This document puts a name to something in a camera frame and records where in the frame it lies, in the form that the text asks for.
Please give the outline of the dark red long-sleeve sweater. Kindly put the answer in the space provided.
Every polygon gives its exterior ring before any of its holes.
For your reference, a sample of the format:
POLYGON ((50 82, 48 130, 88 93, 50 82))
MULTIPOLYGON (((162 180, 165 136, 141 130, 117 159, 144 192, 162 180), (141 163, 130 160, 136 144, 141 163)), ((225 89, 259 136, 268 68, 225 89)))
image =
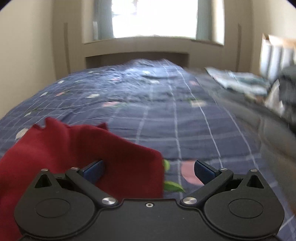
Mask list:
POLYGON ((160 152, 133 144, 112 134, 105 123, 69 126, 54 118, 33 125, 1 158, 1 240, 21 234, 14 209, 39 171, 63 173, 104 162, 96 186, 118 200, 162 198, 164 166, 160 152))

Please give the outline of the white padded headboard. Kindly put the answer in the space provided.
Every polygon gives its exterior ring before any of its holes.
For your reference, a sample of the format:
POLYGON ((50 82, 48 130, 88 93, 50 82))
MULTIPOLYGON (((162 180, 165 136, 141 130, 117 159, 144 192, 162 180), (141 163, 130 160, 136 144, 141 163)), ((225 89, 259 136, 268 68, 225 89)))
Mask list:
POLYGON ((263 34, 259 74, 274 83, 283 68, 295 65, 295 39, 263 34))

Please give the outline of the dark grey bundled blanket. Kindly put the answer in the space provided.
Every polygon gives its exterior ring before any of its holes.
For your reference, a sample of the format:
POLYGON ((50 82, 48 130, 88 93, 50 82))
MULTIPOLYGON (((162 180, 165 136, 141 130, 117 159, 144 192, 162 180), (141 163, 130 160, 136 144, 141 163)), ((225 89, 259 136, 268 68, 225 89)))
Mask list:
POLYGON ((296 88, 295 88, 296 66, 283 68, 278 75, 279 81, 279 99, 285 110, 282 117, 288 122, 290 130, 295 133, 295 105, 296 105, 296 88))

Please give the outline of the right blue-grey curtain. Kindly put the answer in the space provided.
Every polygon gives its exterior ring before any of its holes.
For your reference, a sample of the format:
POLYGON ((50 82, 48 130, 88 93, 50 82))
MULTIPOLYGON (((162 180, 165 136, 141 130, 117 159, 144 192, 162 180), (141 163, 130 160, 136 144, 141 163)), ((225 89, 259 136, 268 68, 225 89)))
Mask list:
POLYGON ((212 41, 212 1, 198 0, 196 39, 212 41))

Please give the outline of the white framed window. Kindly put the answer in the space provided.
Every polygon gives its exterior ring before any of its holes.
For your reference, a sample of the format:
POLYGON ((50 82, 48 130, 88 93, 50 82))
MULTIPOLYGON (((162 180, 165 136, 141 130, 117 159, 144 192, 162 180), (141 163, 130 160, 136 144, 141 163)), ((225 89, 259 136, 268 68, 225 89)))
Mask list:
POLYGON ((111 9, 115 38, 196 38, 198 1, 119 0, 111 9))

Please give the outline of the grey quilted bed cover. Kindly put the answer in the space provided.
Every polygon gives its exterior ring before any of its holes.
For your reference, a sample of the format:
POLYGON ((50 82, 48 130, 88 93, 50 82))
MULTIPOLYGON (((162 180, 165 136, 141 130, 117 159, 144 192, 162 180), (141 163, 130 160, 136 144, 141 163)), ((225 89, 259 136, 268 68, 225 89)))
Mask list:
POLYGON ((233 114, 256 139, 260 154, 271 168, 291 208, 295 210, 295 133, 264 106, 225 90, 205 70, 187 70, 197 82, 233 114))

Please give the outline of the blue-grey curtain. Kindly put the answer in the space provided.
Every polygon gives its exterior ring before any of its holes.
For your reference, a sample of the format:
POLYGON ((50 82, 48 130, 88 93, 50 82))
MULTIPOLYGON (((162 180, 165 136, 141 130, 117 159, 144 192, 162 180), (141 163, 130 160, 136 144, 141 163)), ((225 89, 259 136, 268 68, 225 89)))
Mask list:
POLYGON ((94 1, 93 30, 95 40, 113 39, 112 1, 94 1))
POLYGON ((212 1, 198 0, 196 39, 212 41, 212 1))

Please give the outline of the blue plaid floral quilt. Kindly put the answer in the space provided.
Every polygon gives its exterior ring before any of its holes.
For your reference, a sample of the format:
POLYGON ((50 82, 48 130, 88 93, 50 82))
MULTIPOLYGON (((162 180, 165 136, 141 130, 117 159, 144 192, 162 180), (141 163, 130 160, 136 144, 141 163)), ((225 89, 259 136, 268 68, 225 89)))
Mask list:
POLYGON ((72 73, 23 101, 1 119, 1 155, 32 125, 51 117, 69 125, 107 123, 128 141, 155 149, 169 162, 166 180, 186 192, 181 169, 198 159, 237 173, 258 168, 285 210, 283 240, 295 240, 295 216, 283 196, 259 140, 227 108, 217 104, 195 77, 168 60, 133 60, 72 73))

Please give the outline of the beige window-sill cabinet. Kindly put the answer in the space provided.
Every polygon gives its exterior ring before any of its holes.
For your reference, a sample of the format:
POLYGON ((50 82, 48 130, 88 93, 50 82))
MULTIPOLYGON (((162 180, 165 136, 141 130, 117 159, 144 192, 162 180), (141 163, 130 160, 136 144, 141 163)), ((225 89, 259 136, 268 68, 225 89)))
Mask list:
POLYGON ((224 45, 173 37, 130 37, 82 45, 87 68, 119 65, 135 59, 166 59, 181 67, 202 68, 220 64, 224 45))

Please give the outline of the right beige tall wardrobe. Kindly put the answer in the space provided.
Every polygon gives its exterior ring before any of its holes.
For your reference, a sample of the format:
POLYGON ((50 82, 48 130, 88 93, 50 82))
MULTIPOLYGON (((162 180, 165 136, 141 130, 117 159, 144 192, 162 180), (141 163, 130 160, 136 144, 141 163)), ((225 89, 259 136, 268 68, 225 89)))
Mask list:
POLYGON ((217 68, 250 71, 253 47, 251 1, 224 1, 224 45, 218 52, 217 68))

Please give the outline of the left blue-grey curtain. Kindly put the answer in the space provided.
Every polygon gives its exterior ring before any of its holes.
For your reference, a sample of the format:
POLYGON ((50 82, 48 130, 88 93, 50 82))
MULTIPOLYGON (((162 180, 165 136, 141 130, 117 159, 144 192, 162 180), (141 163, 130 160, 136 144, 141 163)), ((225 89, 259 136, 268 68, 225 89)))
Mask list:
POLYGON ((113 39, 112 1, 94 1, 93 30, 95 40, 113 39))

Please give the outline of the light blue striped folded clothes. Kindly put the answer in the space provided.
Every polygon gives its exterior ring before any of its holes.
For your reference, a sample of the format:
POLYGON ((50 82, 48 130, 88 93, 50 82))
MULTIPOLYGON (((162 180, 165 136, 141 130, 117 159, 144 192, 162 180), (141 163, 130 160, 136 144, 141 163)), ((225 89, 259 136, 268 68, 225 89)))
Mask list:
POLYGON ((271 84, 268 80, 247 72, 233 72, 206 67, 207 73, 223 88, 236 92, 266 96, 271 84))

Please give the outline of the left beige tall wardrobe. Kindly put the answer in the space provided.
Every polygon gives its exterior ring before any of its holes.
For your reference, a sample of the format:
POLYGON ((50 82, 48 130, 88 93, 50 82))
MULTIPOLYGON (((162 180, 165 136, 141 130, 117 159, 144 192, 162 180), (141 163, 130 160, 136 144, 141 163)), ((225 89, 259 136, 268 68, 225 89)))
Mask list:
POLYGON ((94 3, 53 1, 52 42, 57 79, 86 68, 83 48, 94 40, 94 3))

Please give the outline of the beige tall wardrobe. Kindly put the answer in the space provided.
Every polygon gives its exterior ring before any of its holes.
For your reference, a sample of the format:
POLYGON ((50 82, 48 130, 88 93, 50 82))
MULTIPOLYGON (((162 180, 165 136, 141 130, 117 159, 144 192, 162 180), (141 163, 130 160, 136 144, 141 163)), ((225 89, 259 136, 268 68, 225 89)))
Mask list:
POLYGON ((94 40, 94 3, 53 1, 52 42, 57 79, 86 68, 83 48, 94 40))
POLYGON ((251 1, 224 1, 224 45, 218 52, 217 68, 250 71, 253 47, 251 1))

